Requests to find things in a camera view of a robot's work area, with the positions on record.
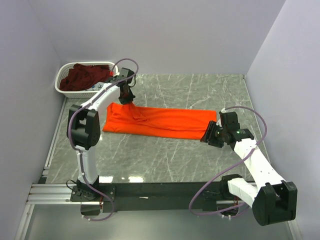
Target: white wall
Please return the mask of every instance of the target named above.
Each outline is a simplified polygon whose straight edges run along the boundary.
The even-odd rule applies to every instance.
[[[140,73],[246,74],[285,0],[29,2],[64,63],[131,57]]]
[[[10,240],[63,99],[53,85],[61,60],[26,0],[1,1],[0,33],[0,239]]]
[[[297,220],[319,239],[320,1],[287,0],[247,74],[255,109],[268,123],[270,160],[298,187]]]

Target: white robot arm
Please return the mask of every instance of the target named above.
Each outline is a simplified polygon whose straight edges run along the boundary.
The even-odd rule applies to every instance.
[[[127,68],[122,68],[120,75],[117,76],[117,79],[114,79],[114,81],[118,81],[121,78],[127,79],[133,74],[133,71]],[[131,80],[123,81],[122,83],[113,85],[109,88],[108,86],[112,84],[111,80],[108,83],[105,83],[102,89],[87,102],[83,103],[81,106],[73,105],[69,110],[68,128],[70,119],[74,113],[90,103],[88,108],[84,108],[76,114],[71,125],[72,142],[81,152],[77,153],[79,175],[77,186],[74,191],[76,192],[75,195],[80,196],[80,198],[73,198],[73,200],[71,198],[72,201],[83,201],[84,199],[81,198],[83,193],[86,195],[92,194],[93,197],[96,196],[95,193],[90,193],[90,189],[87,189],[86,185],[89,184],[94,188],[99,188],[99,176],[97,173],[95,158],[95,145],[100,139],[99,114],[101,115],[102,111],[104,111],[116,99],[119,99],[122,104],[127,104],[133,101],[135,96],[132,94],[128,85],[131,83]],[[235,112],[224,112],[222,110],[219,114],[220,120],[218,122],[210,121],[201,142],[205,142],[211,146],[219,148],[222,148],[224,144],[227,143],[241,159],[244,159],[252,149],[255,149],[244,163],[250,171],[256,186],[246,182],[238,174],[223,176],[220,183],[212,182],[211,186],[221,186],[220,191],[222,199],[232,199],[234,196],[237,196],[246,202],[250,207],[252,207],[255,219],[262,226],[295,219],[298,192],[297,187],[293,182],[286,182],[273,169],[257,147],[257,142],[251,132],[248,129],[240,128],[238,116]],[[137,184],[139,184],[137,189],[149,189],[151,186],[150,183]],[[162,184],[163,183],[152,183],[152,186],[161,185],[161,189],[163,189],[164,185]],[[171,185],[166,184],[166,186],[168,186],[168,191],[170,188],[176,188],[177,190],[182,189],[177,186],[178,184],[190,184],[190,187],[193,188],[198,183],[188,182]],[[118,183],[118,189],[124,189],[124,186]],[[144,195],[138,197],[145,198],[145,195],[147,194],[146,192],[147,191],[143,191]],[[129,193],[130,195],[136,194],[134,191],[129,191]],[[172,201],[175,201],[175,193],[176,191],[170,193],[173,194],[174,197],[170,198],[168,201],[171,201],[171,199]],[[157,196],[153,195],[153,193],[150,194],[153,198],[150,198],[149,201],[155,199],[154,197]],[[192,192],[187,193],[186,190],[186,192],[184,192],[185,197],[187,197],[188,194],[192,194]],[[159,208],[158,203],[154,206],[156,209]],[[163,209],[167,209],[168,206],[170,205],[166,205],[165,202],[163,203]],[[177,209],[184,209],[185,207],[184,203],[177,205]]]

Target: cable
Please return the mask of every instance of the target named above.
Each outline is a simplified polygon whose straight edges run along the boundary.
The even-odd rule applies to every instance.
[[[135,60],[133,60],[133,59],[131,59],[131,58],[122,58],[122,59],[120,59],[119,61],[117,61],[117,62],[113,65],[111,71],[114,70],[114,68],[116,67],[116,65],[117,65],[118,63],[120,63],[120,62],[122,62],[122,61],[124,61],[124,60],[129,60],[129,61],[135,63],[135,65],[136,65],[136,71],[134,72],[134,74],[131,75],[131,76],[129,76],[129,77],[126,77],[126,78],[124,78],[124,79],[118,80],[118,81],[116,81],[116,82],[108,85],[108,86],[106,87],[106,89],[105,89],[104,91],[100,92],[96,97],[94,97],[94,99],[93,99],[91,102],[89,102],[89,103],[86,104],[85,106],[82,106],[82,107],[79,108],[77,111],[75,111],[74,114],[71,116],[70,122],[69,122],[69,127],[68,127],[69,142],[70,142],[71,147],[72,147],[75,151],[77,151],[78,154],[79,154],[80,171],[81,171],[81,174],[82,174],[82,177],[83,177],[83,180],[84,180],[85,184],[86,184],[91,190],[93,190],[94,192],[96,192],[96,193],[98,193],[99,195],[103,196],[104,198],[108,199],[108,201],[109,201],[109,202],[111,203],[111,205],[112,205],[112,210],[111,210],[110,214],[109,214],[108,216],[106,216],[106,217],[99,218],[99,219],[92,219],[92,218],[89,218],[89,217],[87,217],[87,216],[83,216],[85,219],[88,219],[89,221],[99,222],[99,221],[103,221],[103,220],[106,220],[106,219],[110,218],[111,215],[115,212],[115,204],[114,204],[114,202],[112,201],[112,199],[111,199],[109,196],[107,196],[107,195],[104,194],[103,192],[95,189],[95,188],[94,188],[93,186],[91,186],[90,183],[88,182],[88,180],[87,180],[87,178],[86,178],[86,173],[85,173],[85,171],[84,171],[84,161],[83,161],[83,155],[82,155],[83,151],[82,151],[81,149],[79,149],[79,148],[76,148],[76,146],[75,146],[75,144],[74,144],[74,142],[73,142],[73,140],[72,140],[71,129],[72,129],[73,122],[74,122],[74,120],[75,120],[75,118],[76,118],[76,116],[77,116],[77,114],[78,114],[79,112],[81,112],[82,110],[84,110],[84,109],[86,109],[87,107],[91,106],[96,100],[98,100],[105,92],[107,92],[107,91],[108,91],[110,88],[112,88],[113,86],[116,86],[118,83],[122,83],[122,82],[124,82],[124,81],[126,81],[126,80],[129,80],[129,79],[131,79],[132,77],[135,77],[135,76],[137,75],[137,73],[138,73],[138,71],[139,71],[139,65],[138,65],[138,63],[137,63]]]
[[[256,112],[255,110],[253,110],[252,108],[247,107],[247,106],[231,106],[231,107],[225,108],[225,110],[229,110],[229,109],[247,109],[247,110],[250,110],[251,112],[255,113],[261,119],[261,121],[262,121],[262,123],[264,125],[264,133],[263,133],[261,139],[256,143],[256,145],[258,146],[265,139],[265,137],[267,135],[267,131],[268,131],[267,124],[266,124],[266,121],[264,120],[264,118],[258,112]],[[216,180],[221,175],[225,174],[226,172],[230,171],[231,169],[233,169],[233,168],[239,166],[240,164],[244,163],[248,158],[250,158],[250,156],[252,155],[252,153],[254,151],[255,151],[255,148],[251,149],[249,154],[244,159],[242,159],[241,161],[239,161],[239,162],[233,164],[232,166],[226,168],[225,170],[219,172],[211,180],[209,180],[206,184],[204,184],[203,187],[201,187],[200,190],[191,199],[191,201],[189,203],[189,211],[192,214],[197,215],[197,216],[207,216],[207,215],[214,215],[214,214],[222,213],[222,212],[225,212],[225,211],[228,211],[228,210],[231,210],[231,209],[236,209],[236,208],[239,208],[239,207],[243,206],[245,203],[242,203],[242,204],[236,205],[236,206],[231,206],[231,207],[228,207],[228,208],[225,208],[225,209],[222,209],[222,210],[218,210],[218,211],[195,212],[195,211],[192,210],[192,205],[194,204],[195,200],[206,189],[206,187],[208,187],[214,180]]]
[[[249,208],[250,208],[249,205],[247,205],[246,208],[245,208],[242,212],[238,213],[238,214],[235,215],[235,216],[231,216],[231,218],[234,219],[234,218],[236,218],[236,217],[241,216],[241,215],[244,214],[246,211],[248,211]]]
[[[77,184],[77,183],[75,181],[73,181],[72,179],[69,179],[69,180],[66,181],[66,183],[65,183],[66,187],[72,191],[73,189],[68,186],[68,182],[69,181],[73,182],[74,184]]]
[[[136,76],[134,76],[134,84],[132,86],[129,85],[129,88],[133,88],[136,85]]]

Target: dark red cloth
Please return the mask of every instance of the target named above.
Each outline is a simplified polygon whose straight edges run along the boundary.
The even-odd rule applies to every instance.
[[[76,63],[69,70],[68,76],[61,80],[59,88],[62,91],[87,90],[98,82],[104,82],[111,75],[109,65],[85,66]]]

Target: clothing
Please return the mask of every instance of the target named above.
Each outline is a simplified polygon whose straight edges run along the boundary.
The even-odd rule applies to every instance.
[[[89,89],[86,89],[85,91],[99,91],[104,86],[105,82],[97,82],[95,85],[91,86]]]
[[[200,140],[209,121],[217,121],[212,110],[175,109],[121,105],[107,108],[105,132]]]
[[[69,70],[66,78],[61,80],[59,89],[62,91],[83,91],[91,88],[98,82],[104,82],[113,74],[109,65],[85,66],[76,63]]]

